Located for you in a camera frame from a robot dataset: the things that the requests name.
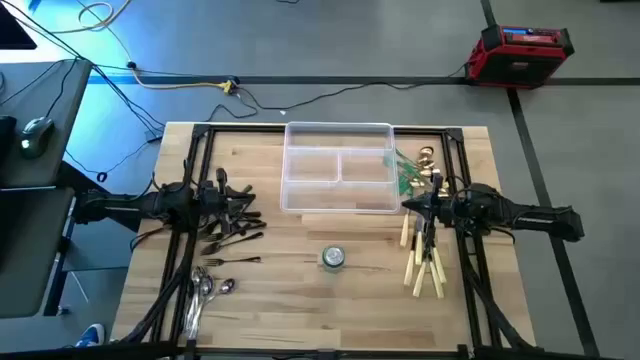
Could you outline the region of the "black keyboard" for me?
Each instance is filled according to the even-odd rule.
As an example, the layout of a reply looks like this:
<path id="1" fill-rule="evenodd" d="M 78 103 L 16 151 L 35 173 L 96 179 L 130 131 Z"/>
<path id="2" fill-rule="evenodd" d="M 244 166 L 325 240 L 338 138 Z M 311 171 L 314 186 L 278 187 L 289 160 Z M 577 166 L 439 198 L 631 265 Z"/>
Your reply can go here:
<path id="1" fill-rule="evenodd" d="M 0 115 L 0 166 L 9 156 L 14 139 L 17 120 L 9 115 Z"/>

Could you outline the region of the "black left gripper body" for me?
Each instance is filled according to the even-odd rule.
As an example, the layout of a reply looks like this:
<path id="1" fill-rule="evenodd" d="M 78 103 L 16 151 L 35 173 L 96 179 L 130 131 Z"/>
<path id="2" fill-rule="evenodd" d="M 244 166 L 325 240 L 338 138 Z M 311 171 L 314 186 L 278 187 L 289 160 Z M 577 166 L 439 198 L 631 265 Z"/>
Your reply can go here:
<path id="1" fill-rule="evenodd" d="M 225 182 L 202 182 L 198 187 L 198 214 L 201 218 L 213 216 L 221 223 L 230 222 L 230 199 Z"/>

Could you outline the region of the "clear plastic cutlery organizer tray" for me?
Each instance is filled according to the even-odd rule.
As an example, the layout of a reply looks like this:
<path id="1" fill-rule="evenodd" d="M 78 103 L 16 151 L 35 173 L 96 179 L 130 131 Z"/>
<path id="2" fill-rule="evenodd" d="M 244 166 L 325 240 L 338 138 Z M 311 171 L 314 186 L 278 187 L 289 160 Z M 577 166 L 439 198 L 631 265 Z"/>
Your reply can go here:
<path id="1" fill-rule="evenodd" d="M 288 123 L 280 206 L 295 213 L 397 212 L 393 127 L 388 123 Z"/>

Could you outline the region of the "black aluminium table frame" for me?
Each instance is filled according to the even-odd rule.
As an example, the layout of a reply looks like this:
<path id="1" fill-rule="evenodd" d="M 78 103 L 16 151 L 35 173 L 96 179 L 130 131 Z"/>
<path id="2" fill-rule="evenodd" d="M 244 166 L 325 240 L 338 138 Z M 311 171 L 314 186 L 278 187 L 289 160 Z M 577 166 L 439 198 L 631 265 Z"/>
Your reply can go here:
<path id="1" fill-rule="evenodd" d="M 295 213 L 280 208 L 284 128 L 280 124 L 172 123 L 161 143 L 156 178 L 183 177 L 183 159 L 211 159 L 232 187 L 252 185 L 264 236 L 227 250 L 230 259 L 261 263 L 216 267 L 233 293 L 203 312 L 198 354 L 315 357 L 444 358 L 473 345 L 460 253 L 452 229 L 439 227 L 447 282 L 438 299 L 429 274 L 421 294 L 403 285 L 409 251 L 400 246 L 401 213 Z M 323 249 L 342 247 L 340 271 L 326 271 Z"/>

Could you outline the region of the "black monitor screen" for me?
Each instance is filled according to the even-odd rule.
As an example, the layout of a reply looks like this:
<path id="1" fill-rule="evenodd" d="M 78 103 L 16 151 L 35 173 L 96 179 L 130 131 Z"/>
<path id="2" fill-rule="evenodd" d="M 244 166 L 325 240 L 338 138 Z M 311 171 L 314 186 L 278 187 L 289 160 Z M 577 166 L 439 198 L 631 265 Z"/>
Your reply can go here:
<path id="1" fill-rule="evenodd" d="M 0 50 L 35 50 L 36 43 L 0 2 Z"/>

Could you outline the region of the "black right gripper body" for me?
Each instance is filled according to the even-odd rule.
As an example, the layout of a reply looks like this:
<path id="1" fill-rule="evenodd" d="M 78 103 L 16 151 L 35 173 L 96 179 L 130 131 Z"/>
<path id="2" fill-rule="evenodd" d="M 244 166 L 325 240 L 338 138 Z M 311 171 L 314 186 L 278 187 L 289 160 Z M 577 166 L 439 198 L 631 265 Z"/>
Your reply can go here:
<path id="1" fill-rule="evenodd" d="M 454 198 L 451 196 L 440 196 L 436 194 L 432 199 L 432 212 L 440 223 L 454 223 L 455 212 L 453 205 Z"/>

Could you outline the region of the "red and black jobsite radio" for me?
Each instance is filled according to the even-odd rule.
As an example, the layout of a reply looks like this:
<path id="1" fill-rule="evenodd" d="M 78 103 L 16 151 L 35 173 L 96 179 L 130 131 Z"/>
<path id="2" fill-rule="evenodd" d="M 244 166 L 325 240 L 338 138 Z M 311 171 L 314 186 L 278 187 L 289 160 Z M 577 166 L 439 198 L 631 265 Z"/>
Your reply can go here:
<path id="1" fill-rule="evenodd" d="M 491 25 L 465 63 L 472 85 L 504 88 L 540 87 L 575 52 L 567 28 Z"/>

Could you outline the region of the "black computer mouse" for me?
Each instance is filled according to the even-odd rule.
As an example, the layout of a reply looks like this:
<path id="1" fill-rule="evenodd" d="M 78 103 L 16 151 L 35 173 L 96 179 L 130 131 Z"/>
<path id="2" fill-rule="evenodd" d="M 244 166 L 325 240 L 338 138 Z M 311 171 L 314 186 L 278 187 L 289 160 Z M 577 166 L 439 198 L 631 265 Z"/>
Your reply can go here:
<path id="1" fill-rule="evenodd" d="M 26 159 L 40 157 L 55 131 L 52 119 L 39 117 L 29 121 L 20 132 L 20 152 Z"/>

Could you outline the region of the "dark gray desk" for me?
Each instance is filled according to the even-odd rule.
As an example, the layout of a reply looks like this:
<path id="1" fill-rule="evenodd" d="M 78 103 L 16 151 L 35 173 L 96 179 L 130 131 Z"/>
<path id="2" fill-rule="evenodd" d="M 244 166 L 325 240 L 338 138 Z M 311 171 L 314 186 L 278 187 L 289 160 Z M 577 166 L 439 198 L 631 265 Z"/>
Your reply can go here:
<path id="1" fill-rule="evenodd" d="M 0 319 L 39 311 L 71 189 L 0 191 Z"/>

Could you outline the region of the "person's blue shoe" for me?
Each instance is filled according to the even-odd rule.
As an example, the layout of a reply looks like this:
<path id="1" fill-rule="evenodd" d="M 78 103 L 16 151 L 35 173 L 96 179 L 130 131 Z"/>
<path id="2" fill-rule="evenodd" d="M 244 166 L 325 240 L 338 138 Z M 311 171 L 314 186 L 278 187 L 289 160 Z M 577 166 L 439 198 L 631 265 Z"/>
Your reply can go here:
<path id="1" fill-rule="evenodd" d="M 105 343 L 105 328 L 100 323 L 90 325 L 76 342 L 76 348 L 101 346 Z"/>

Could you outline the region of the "green Sprite soda can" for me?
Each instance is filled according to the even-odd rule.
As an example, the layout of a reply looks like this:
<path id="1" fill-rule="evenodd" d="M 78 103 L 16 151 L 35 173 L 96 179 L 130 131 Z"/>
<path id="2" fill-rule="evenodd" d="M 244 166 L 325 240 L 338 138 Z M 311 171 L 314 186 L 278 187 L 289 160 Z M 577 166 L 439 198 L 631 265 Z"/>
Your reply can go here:
<path id="1" fill-rule="evenodd" d="M 340 271 L 345 264 L 345 260 L 346 254 L 342 247 L 328 246 L 323 249 L 321 262 L 326 271 Z"/>

